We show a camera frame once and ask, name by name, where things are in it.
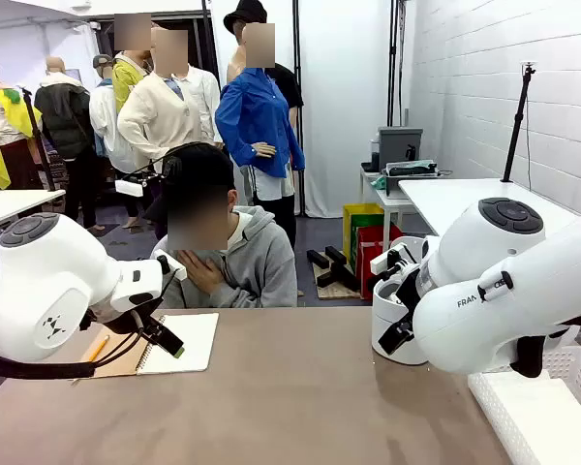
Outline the person's left hand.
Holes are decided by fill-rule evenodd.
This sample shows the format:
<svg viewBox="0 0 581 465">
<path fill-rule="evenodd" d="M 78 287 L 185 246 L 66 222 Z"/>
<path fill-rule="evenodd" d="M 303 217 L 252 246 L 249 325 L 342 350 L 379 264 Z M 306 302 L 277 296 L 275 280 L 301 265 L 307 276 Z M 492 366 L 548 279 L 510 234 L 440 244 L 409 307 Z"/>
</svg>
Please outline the person's left hand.
<svg viewBox="0 0 581 465">
<path fill-rule="evenodd" d="M 178 259 L 185 266 L 188 278 L 203 293 L 212 295 L 225 283 L 221 270 L 211 260 L 203 262 L 193 251 L 188 250 L 179 251 Z"/>
</svg>

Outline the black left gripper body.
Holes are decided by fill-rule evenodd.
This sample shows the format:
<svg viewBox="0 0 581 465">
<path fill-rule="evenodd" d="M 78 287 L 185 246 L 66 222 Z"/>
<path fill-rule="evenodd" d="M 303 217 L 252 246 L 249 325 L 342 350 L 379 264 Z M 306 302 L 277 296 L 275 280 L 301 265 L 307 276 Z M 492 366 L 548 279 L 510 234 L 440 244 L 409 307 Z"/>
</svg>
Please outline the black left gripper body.
<svg viewBox="0 0 581 465">
<path fill-rule="evenodd" d="M 99 324 L 117 334 L 138 332 L 150 315 L 151 309 L 146 306 L 137 306 L 126 312 L 119 312 L 111 306 L 91 306 L 82 317 L 79 330 L 86 331 L 93 324 Z"/>
</svg>

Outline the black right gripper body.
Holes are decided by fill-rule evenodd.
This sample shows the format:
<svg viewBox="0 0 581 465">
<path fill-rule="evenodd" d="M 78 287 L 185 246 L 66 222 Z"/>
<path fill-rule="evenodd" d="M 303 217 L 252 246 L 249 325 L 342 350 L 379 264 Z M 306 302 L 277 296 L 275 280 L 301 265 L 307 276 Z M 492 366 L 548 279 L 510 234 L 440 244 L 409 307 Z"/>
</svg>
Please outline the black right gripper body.
<svg viewBox="0 0 581 465">
<path fill-rule="evenodd" d="M 398 261 L 389 271 L 387 284 L 391 291 L 387 296 L 392 302 L 391 321 L 407 321 L 413 317 L 413 312 L 421 299 L 421 291 L 417 288 L 420 265 L 409 261 Z"/>
</svg>

